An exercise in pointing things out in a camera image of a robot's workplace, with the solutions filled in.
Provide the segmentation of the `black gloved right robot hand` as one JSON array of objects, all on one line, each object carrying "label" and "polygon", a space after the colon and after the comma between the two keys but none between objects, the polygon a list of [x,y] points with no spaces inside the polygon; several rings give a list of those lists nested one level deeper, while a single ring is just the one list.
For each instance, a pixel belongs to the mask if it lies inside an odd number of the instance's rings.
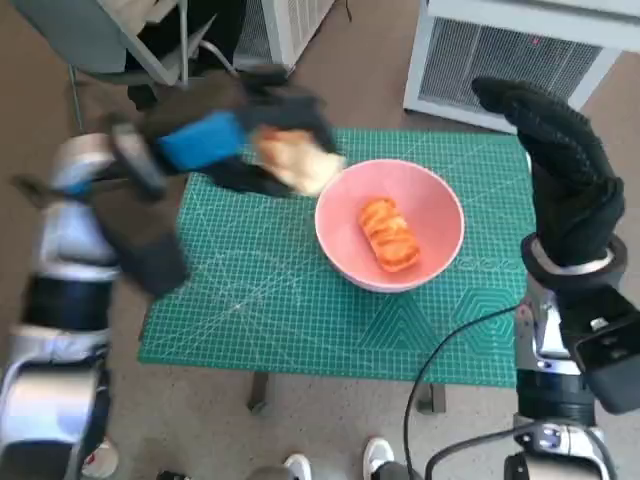
[{"label": "black gloved right robot hand", "polygon": [[531,159],[536,236],[548,258],[560,267],[602,259],[624,214],[624,182],[590,121],[527,82],[478,77],[471,88],[516,128]]}]

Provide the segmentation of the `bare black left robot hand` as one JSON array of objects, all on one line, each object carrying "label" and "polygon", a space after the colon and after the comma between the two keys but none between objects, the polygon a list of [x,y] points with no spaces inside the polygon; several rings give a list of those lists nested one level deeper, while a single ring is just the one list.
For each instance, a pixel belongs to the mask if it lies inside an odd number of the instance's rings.
[{"label": "bare black left robot hand", "polygon": [[320,100],[281,66],[212,71],[162,98],[139,128],[169,174],[218,187],[315,197],[344,168]]}]

